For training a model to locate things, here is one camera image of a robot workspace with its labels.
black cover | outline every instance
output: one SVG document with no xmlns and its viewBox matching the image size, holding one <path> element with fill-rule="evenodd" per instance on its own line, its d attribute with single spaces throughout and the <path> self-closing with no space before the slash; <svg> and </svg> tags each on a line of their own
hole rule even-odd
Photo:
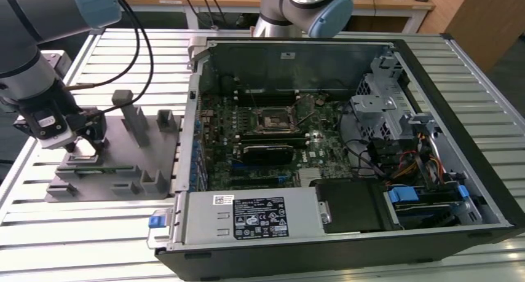
<svg viewBox="0 0 525 282">
<path fill-rule="evenodd" d="M 329 206 L 332 222 L 326 233 L 381 232 L 394 230 L 378 179 L 317 179 L 320 201 Z"/>
</svg>

white sticker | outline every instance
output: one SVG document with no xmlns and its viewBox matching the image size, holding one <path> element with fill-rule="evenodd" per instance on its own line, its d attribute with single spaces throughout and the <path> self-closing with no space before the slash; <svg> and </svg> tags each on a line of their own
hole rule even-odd
<svg viewBox="0 0 525 282">
<path fill-rule="evenodd" d="M 159 1 L 162 4 L 182 4 L 182 1 Z"/>
<path fill-rule="evenodd" d="M 293 60 L 296 59 L 296 53 L 288 52 L 288 53 L 281 53 L 281 60 Z"/>
<path fill-rule="evenodd" d="M 234 195 L 214 195 L 214 205 L 231 205 Z"/>
<path fill-rule="evenodd" d="M 270 231 L 286 231 L 289 229 L 289 227 L 286 225 L 277 225 L 275 227 L 270 227 Z"/>
<path fill-rule="evenodd" d="M 413 10 L 430 10 L 433 7 L 430 6 L 413 6 Z"/>
</svg>

power cable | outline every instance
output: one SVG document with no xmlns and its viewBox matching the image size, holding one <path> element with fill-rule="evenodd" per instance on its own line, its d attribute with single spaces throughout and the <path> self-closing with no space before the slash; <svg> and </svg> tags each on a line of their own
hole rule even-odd
<svg viewBox="0 0 525 282">
<path fill-rule="evenodd" d="M 372 3 L 373 3 L 373 6 L 374 6 L 374 16 L 373 16 L 372 21 L 370 21 L 370 31 L 373 31 L 373 28 L 374 28 L 374 19 L 376 19 L 376 15 L 377 15 L 376 0 L 372 0 Z"/>
<path fill-rule="evenodd" d="M 64 87 L 66 91 L 72 92 L 74 90 L 84 90 L 87 88 L 102 87 L 103 85 L 107 85 L 107 84 L 113 83 L 114 81 L 117 81 L 119 78 L 122 78 L 122 76 L 125 76 L 127 74 L 127 72 L 130 72 L 131 68 L 135 66 L 135 63 L 139 58 L 139 53 L 141 53 L 141 35 L 139 35 L 139 29 L 138 29 L 138 26 L 135 25 L 134 19 L 131 19 L 131 24 L 133 24 L 133 30 L 135 31 L 137 45 L 135 45 L 135 54 L 133 56 L 131 62 L 129 64 L 127 68 L 125 69 L 125 71 L 121 72 L 114 78 L 108 79 L 104 82 L 100 82 L 96 84 L 79 84 L 79 85 L 72 85 L 70 87 Z"/>
<path fill-rule="evenodd" d="M 217 27 L 215 22 L 214 22 L 214 16 L 211 14 L 210 4 L 207 3 L 207 0 L 205 0 L 205 3 L 206 3 L 206 7 L 207 7 L 207 13 L 210 15 L 211 27 Z"/>
<path fill-rule="evenodd" d="M 213 27 L 201 19 L 199 14 L 198 14 L 197 11 L 195 11 L 194 5 L 191 4 L 191 1 L 190 1 L 190 0 L 186 0 L 186 1 L 189 2 L 189 6 L 190 6 L 190 8 L 191 8 L 191 11 L 193 11 L 193 13 L 194 13 L 194 15 L 195 15 L 197 20 L 199 21 L 199 23 L 201 23 L 206 28 L 213 29 Z"/>
<path fill-rule="evenodd" d="M 131 6 L 126 2 L 126 0 L 118 0 L 118 2 L 121 4 L 122 8 L 125 9 L 126 13 L 129 14 L 130 18 L 133 19 L 131 20 L 133 24 L 138 26 L 138 28 L 141 29 L 142 35 L 145 37 L 146 46 L 149 47 L 149 53 L 150 53 L 150 75 L 149 75 L 149 79 L 146 81 L 145 88 L 142 89 L 139 95 L 130 102 L 126 102 L 126 103 L 123 103 L 121 105 L 113 106 L 113 107 L 107 108 L 106 110 L 102 110 L 102 111 L 94 113 L 92 115 L 88 116 L 90 119 L 94 119 L 94 118 L 104 115 L 106 113 L 113 112 L 113 111 L 115 111 L 118 109 L 122 109 L 123 107 L 130 106 L 134 103 L 137 103 L 141 100 L 141 98 L 145 96 L 145 93 L 146 93 L 146 91 L 150 88 L 150 84 L 151 84 L 151 81 L 153 81 L 153 78 L 154 78 L 154 70 L 155 70 L 155 68 L 154 68 L 155 67 L 154 50 L 153 50 L 153 46 L 151 46 L 151 43 L 150 43 L 149 34 L 146 33 L 146 29 L 145 29 L 145 27 L 143 27 L 143 25 L 142 25 L 142 23 L 139 21 L 139 18 L 137 16 L 135 12 L 131 9 Z"/>
<path fill-rule="evenodd" d="M 219 5 L 219 2 L 218 2 L 217 0 L 214 0 L 214 2 L 215 2 L 215 5 L 217 5 L 217 8 L 218 8 L 218 10 L 219 10 L 222 20 L 225 21 L 225 25 L 226 25 L 226 27 L 229 27 L 229 22 L 227 22 L 227 20 L 226 20 L 226 15 L 225 15 L 225 13 L 222 12 L 222 8 L 221 8 L 221 5 Z"/>
</svg>

motherboard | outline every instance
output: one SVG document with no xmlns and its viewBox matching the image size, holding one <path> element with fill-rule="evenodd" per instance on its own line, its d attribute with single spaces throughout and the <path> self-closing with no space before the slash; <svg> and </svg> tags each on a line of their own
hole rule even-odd
<svg viewBox="0 0 525 282">
<path fill-rule="evenodd" d="M 352 177 L 338 132 L 344 104 L 321 92 L 203 95 L 206 190 L 301 187 Z"/>
</svg>

metal bracket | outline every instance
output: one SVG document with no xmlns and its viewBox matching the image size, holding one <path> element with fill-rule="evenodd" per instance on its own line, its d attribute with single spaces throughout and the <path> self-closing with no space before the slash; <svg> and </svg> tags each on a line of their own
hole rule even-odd
<svg viewBox="0 0 525 282">
<path fill-rule="evenodd" d="M 189 69 L 194 70 L 201 54 L 207 50 L 207 37 L 193 37 L 189 41 Z"/>
</svg>

